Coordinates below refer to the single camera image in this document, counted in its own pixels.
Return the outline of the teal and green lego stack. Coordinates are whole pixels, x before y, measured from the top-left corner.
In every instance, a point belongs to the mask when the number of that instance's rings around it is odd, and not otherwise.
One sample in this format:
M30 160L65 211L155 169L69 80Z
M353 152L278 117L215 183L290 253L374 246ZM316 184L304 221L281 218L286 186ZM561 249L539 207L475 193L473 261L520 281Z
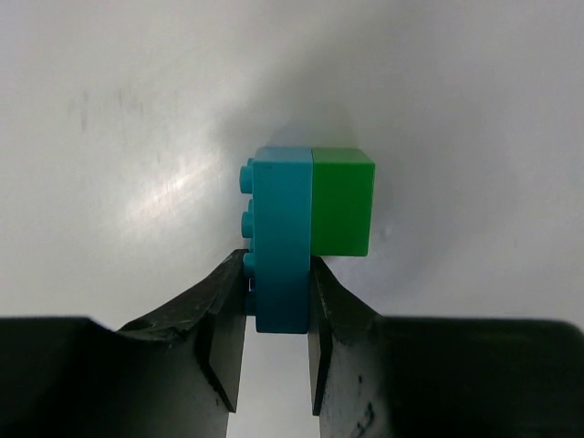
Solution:
M261 147L241 168L247 305L258 332L307 333L312 257L368 254L375 172L360 149L301 146Z

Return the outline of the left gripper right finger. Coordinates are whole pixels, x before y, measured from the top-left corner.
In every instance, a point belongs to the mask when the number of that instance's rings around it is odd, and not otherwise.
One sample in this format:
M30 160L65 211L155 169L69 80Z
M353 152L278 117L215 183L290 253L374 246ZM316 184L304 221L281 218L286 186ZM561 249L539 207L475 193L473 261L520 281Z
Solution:
M316 257L312 412L324 437L580 437L583 334L557 320L383 316Z

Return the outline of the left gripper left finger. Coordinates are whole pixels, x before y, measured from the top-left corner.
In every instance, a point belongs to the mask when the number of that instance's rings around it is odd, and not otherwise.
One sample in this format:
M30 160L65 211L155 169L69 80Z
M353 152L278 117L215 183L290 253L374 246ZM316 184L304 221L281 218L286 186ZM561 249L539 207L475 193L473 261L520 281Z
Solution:
M243 251L122 328L1 321L4 437L223 437L245 339Z

